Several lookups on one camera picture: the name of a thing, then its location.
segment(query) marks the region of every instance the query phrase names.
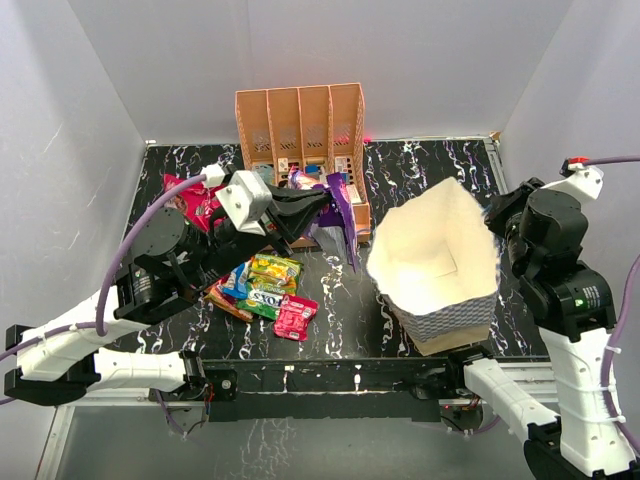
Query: fabric storage basket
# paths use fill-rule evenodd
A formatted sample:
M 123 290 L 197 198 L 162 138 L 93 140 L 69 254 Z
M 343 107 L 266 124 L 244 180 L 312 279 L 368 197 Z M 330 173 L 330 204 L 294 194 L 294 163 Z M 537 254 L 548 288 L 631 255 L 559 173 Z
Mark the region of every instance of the fabric storage basket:
M 387 212 L 367 270 L 418 350 L 485 340 L 499 256 L 482 208 L 454 178 Z

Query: purple snack bag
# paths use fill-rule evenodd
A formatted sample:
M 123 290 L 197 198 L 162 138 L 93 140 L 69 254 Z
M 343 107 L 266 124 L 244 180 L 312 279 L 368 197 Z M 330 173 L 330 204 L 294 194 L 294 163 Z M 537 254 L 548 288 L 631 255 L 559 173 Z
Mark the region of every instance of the purple snack bag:
M 356 254 L 355 216 L 349 193 L 341 173 L 332 173 L 326 178 L 328 186 L 317 183 L 316 179 L 301 170 L 292 169 L 289 172 L 289 188 L 320 189 L 330 193 L 333 198 L 331 204 L 318 214 L 303 236 L 313 239 L 324 252 L 345 260 L 357 271 L 359 265 Z
M 356 217 L 353 213 L 353 206 L 349 200 L 349 193 L 347 192 L 347 186 L 344 183 L 341 173 L 332 173 L 327 175 L 327 183 L 329 184 L 329 190 L 333 196 L 334 202 L 331 202 L 329 206 L 329 212 L 335 214 L 337 207 L 337 213 L 342 217 L 344 227 L 342 229 L 347 243 L 347 262 L 353 266 L 354 271 L 358 271 L 358 255 L 356 254 L 357 237 L 356 237 Z M 329 212 L 320 216 L 318 225 L 323 226 L 323 218 L 326 216 L 327 221 L 335 216 L 329 216 Z

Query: candy bag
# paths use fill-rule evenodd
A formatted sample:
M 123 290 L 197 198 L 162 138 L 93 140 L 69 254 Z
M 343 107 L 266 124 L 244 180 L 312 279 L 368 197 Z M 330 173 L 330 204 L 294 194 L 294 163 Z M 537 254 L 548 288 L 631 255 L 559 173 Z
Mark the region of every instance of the candy bag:
M 295 293 L 301 271 L 302 264 L 296 260 L 258 253 L 251 262 L 249 280 L 257 278 Z
M 182 182 L 184 182 L 184 179 L 165 173 L 164 191 L 167 192 Z M 180 210 L 193 224 L 205 232 L 208 232 L 209 218 L 214 210 L 221 206 L 215 196 L 215 192 L 221 188 L 221 186 L 206 188 L 202 183 L 196 183 L 186 190 L 183 190 L 179 195 L 173 197 L 165 206 Z M 223 220 L 222 218 L 216 220 L 215 225 L 218 225 Z
M 253 314 L 249 311 L 237 308 L 233 304 L 235 300 L 232 297 L 227 297 L 222 293 L 223 280 L 220 280 L 207 289 L 207 295 L 204 297 L 205 301 L 213 303 L 215 306 L 229 312 L 234 317 L 244 320 L 245 322 L 253 321 Z
M 251 260 L 234 268 L 224 283 L 223 293 L 233 298 L 243 300 L 247 298 L 247 279 L 251 268 Z
M 274 285 L 264 279 L 254 278 L 247 284 L 247 293 L 247 298 L 236 304 L 238 308 L 275 320 L 280 313 L 284 295 L 295 293 L 295 288 Z
M 313 300 L 285 295 L 273 332 L 279 337 L 304 342 L 307 339 L 307 326 L 317 311 L 318 304 Z

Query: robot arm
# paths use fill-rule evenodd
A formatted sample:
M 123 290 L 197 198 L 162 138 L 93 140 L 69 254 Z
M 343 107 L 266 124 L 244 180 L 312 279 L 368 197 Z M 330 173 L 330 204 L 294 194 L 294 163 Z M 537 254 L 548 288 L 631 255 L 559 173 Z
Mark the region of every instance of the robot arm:
M 323 190 L 267 186 L 250 171 L 217 165 L 205 170 L 208 187 L 227 184 L 216 192 L 222 207 L 211 216 L 209 232 L 172 208 L 162 208 L 151 218 L 109 290 L 106 336 L 99 336 L 91 323 L 98 293 L 44 326 L 11 327 L 7 350 L 38 341 L 18 351 L 17 368 L 5 376 L 7 396 L 50 406 L 100 388 L 181 393 L 204 387 L 200 359 L 192 352 L 144 355 L 101 347 L 191 307 L 207 287 L 268 245 L 290 255 L 288 243 L 297 240 L 331 201 Z M 219 219 L 223 221 L 214 226 Z M 51 334 L 60 329 L 63 333 Z
M 532 178 L 496 197 L 486 218 L 506 240 L 519 291 L 549 352 L 561 417 L 522 392 L 486 352 L 458 358 L 458 376 L 524 444 L 536 478 L 637 478 L 634 451 L 614 424 L 624 418 L 610 418 L 600 383 L 607 330 L 616 322 L 611 290 L 578 261 L 588 223 L 577 199 L 597 198 L 602 172 L 567 162 L 563 171 L 566 180 L 544 185 Z M 615 383 L 607 390 L 617 405 Z

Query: gray floor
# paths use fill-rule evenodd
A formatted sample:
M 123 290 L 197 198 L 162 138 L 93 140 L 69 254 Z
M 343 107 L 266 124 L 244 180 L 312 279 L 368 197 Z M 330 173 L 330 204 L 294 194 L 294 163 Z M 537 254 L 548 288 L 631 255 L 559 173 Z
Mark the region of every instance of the gray floor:
M 58 480 L 532 478 L 501 422 L 465 441 L 408 420 L 207 424 L 183 442 L 155 408 L 77 408 Z

